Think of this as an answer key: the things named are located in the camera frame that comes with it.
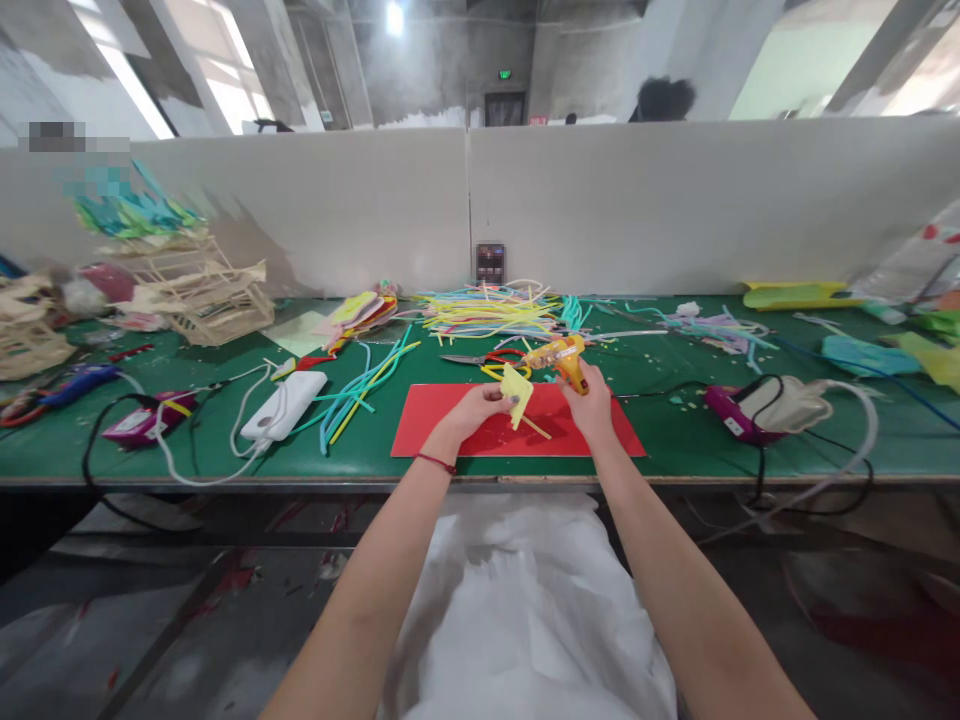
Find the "forearm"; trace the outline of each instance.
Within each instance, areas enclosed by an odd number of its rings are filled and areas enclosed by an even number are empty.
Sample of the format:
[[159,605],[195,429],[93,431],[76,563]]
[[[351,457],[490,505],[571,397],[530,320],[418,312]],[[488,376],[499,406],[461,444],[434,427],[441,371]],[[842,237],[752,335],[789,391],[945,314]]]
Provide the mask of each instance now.
[[[423,452],[452,465],[459,445],[438,429]],[[354,550],[262,720],[373,717],[449,485],[443,468],[414,460]]]
[[746,610],[616,436],[590,444],[637,590],[693,717],[812,718]]

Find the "green table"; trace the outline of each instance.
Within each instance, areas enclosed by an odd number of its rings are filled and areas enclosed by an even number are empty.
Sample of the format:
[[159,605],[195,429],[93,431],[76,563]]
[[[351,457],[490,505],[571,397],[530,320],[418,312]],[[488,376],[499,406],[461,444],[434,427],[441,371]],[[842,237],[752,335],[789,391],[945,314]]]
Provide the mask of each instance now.
[[[633,306],[658,307],[673,312],[677,304],[696,299],[704,315],[720,312],[726,302],[739,318],[767,324],[784,338],[811,349],[818,349],[826,331],[796,320],[791,313],[755,313],[746,310],[736,297],[673,297],[640,301]],[[297,301],[292,312],[307,309],[311,302]],[[843,329],[864,340],[897,332],[856,310],[820,311],[821,317],[837,320]],[[594,311],[587,323],[594,331],[635,329],[626,319]],[[80,328],[72,329],[76,335]],[[331,449],[329,457],[319,451],[316,427],[275,444],[251,468],[247,477],[227,484],[211,486],[209,492],[356,492],[389,489],[409,465],[408,459],[391,458],[390,448],[407,388],[413,383],[484,382],[479,370],[439,359],[442,353],[436,339],[427,337],[415,325],[411,338],[422,344],[405,355],[394,376],[368,396],[376,408],[371,414],[359,411]],[[459,340],[452,352],[481,354],[492,349],[498,338]],[[226,378],[262,362],[267,357],[281,361],[285,353],[259,333],[241,338],[220,348],[184,347],[180,336],[161,333],[155,336],[128,334],[109,353],[153,342],[156,349],[124,363],[124,370],[139,379],[150,393],[161,390],[185,390]],[[389,345],[372,345],[374,362],[382,359]],[[603,368],[614,392],[628,393],[668,388],[685,380],[745,385],[756,378],[743,358],[731,358],[719,351],[694,344],[673,335],[625,338],[610,347],[609,354],[588,349],[590,362]],[[850,376],[832,365],[799,352],[781,349],[759,353],[761,367],[768,372],[795,375],[808,381],[830,377],[849,380]],[[363,367],[365,352],[350,343],[340,358],[321,368],[330,382],[325,392],[335,392],[355,377]],[[102,359],[94,356],[91,361]],[[534,380],[542,380],[536,373]],[[254,381],[250,376],[225,388],[197,413],[192,431],[181,425],[169,444],[181,474],[197,479],[216,479],[241,466],[228,445],[238,405]],[[919,405],[895,385],[884,380],[870,381],[886,393],[877,402],[881,430],[871,458],[876,466],[878,484],[950,483],[960,480],[960,437],[958,433]],[[947,414],[960,418],[960,397],[953,391],[935,386],[928,379],[908,380],[931,402]],[[118,381],[98,388],[75,405],[52,411],[36,424],[0,440],[0,489],[41,490],[82,487],[80,458],[96,415],[112,398],[129,389]],[[267,383],[251,396],[246,417],[272,392]],[[745,486],[753,482],[757,470],[757,450],[736,442],[711,411],[704,409],[703,398],[695,388],[677,393],[683,405],[671,404],[666,396],[624,402],[624,409],[647,448],[649,457],[637,459],[637,467],[651,482],[689,488]],[[859,402],[848,393],[831,392],[829,400],[835,415],[817,427],[817,431],[851,447],[860,444],[864,418]],[[694,403],[691,408],[687,403]],[[135,403],[115,408],[107,423],[132,411]],[[239,441],[246,446],[246,441]],[[803,486],[815,482],[846,461],[845,453],[812,438],[786,438],[768,452],[767,475],[770,483]],[[97,442],[91,467],[97,482],[108,491],[183,492],[182,485],[170,479],[158,448],[123,452],[107,441]],[[593,462],[589,458],[473,458],[462,459],[457,480],[460,490],[571,490],[596,489]]]

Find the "white divider board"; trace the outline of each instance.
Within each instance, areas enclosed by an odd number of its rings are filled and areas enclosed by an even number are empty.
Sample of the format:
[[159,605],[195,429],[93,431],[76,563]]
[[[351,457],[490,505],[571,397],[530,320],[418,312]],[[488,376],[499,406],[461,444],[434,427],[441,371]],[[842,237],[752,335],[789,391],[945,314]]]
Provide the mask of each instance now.
[[944,117],[486,128],[473,243],[564,293],[846,281],[960,197]]
[[[30,267],[95,258],[51,167],[0,154],[0,248]],[[337,296],[383,278],[406,292],[470,276],[464,132],[339,132],[134,143],[164,190],[210,220],[235,265],[267,259],[274,297]]]

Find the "yellow foam piece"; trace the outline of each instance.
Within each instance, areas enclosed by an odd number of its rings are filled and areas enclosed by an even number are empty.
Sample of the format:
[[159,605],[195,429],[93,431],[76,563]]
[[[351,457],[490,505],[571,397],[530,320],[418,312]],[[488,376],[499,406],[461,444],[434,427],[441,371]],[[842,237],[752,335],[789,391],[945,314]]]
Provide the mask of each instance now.
[[756,283],[748,282],[750,288],[743,296],[743,304],[759,310],[817,310],[826,308],[856,307],[863,298],[834,298],[833,295],[847,289],[842,282],[813,283]]
[[500,383],[500,392],[504,397],[518,397],[519,402],[510,409],[510,419],[513,429],[520,426],[520,419],[523,417],[523,411],[527,409],[527,403],[533,395],[533,383],[523,377],[513,369],[513,365],[503,366],[503,382]]
[[946,385],[960,393],[960,347],[940,347],[913,332],[894,335],[891,339],[901,350],[919,360],[937,385]]
[[367,290],[359,295],[347,298],[341,303],[340,307],[333,311],[329,322],[332,325],[342,325],[356,318],[367,305],[377,299],[377,294],[372,290]]

